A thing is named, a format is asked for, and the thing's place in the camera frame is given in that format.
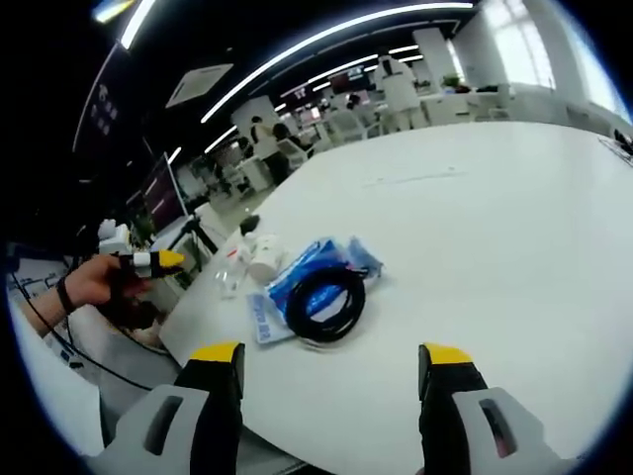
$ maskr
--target black wristband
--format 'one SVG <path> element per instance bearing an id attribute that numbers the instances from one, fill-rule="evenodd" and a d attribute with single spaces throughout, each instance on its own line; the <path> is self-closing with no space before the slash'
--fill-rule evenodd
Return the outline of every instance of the black wristband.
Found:
<path id="1" fill-rule="evenodd" d="M 57 295 L 59 296 L 59 301 L 61 302 L 61 306 L 63 307 L 63 310 L 66 312 L 66 315 L 70 315 L 75 310 L 77 310 L 77 308 L 74 306 L 74 304 L 70 300 L 70 297 L 68 297 L 65 280 L 66 280 L 65 277 L 60 278 L 57 281 L 55 288 L 57 289 Z"/>

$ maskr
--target black coiled cable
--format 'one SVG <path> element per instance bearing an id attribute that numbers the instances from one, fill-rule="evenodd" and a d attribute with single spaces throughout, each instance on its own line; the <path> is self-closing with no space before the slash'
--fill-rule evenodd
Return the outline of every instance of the black coiled cable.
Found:
<path id="1" fill-rule="evenodd" d="M 356 325 L 365 307 L 365 271 L 343 266 L 326 267 L 308 274 L 297 284 L 286 306 L 286 323 L 297 336 L 316 342 L 337 341 Z M 308 315 L 308 301 L 313 293 L 325 286 L 335 285 L 346 292 L 345 303 L 336 315 L 325 322 L 316 322 Z"/>

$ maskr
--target human hand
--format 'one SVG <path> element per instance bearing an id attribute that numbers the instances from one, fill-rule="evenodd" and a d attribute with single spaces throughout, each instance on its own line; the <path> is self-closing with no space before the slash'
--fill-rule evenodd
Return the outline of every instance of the human hand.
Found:
<path id="1" fill-rule="evenodd" d="M 105 304 L 112 297 L 110 278 L 121 269 L 115 255 L 98 254 L 72 271 L 65 280 L 66 292 L 72 304 L 79 308 L 86 304 Z M 149 290 L 149 281 L 133 279 L 124 285 L 124 296 L 132 297 Z"/>

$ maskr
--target wrist strap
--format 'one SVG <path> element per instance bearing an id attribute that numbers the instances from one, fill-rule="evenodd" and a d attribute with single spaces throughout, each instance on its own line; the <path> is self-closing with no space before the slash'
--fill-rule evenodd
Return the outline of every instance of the wrist strap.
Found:
<path id="1" fill-rule="evenodd" d="M 70 300 L 70 297 L 68 297 L 65 280 L 66 280 L 65 277 L 60 278 L 57 281 L 55 288 L 57 289 L 57 295 L 59 295 L 59 301 L 61 302 L 61 306 L 63 307 L 63 310 L 66 312 L 66 315 L 70 315 L 75 310 L 77 310 L 77 308 L 74 306 L 74 304 Z"/>

